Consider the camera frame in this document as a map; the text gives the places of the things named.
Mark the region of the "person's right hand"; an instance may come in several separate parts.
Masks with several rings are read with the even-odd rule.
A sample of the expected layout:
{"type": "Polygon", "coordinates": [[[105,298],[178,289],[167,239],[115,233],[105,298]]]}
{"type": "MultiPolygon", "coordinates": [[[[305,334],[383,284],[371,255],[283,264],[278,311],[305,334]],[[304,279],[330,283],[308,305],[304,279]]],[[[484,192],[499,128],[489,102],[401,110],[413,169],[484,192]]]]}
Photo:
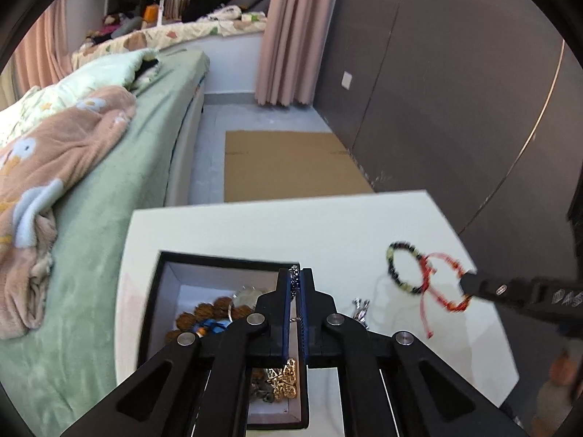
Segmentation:
{"type": "Polygon", "coordinates": [[[568,346],[555,357],[548,380],[537,395],[532,436],[552,436],[571,412],[575,398],[582,393],[582,347],[568,346]]]}

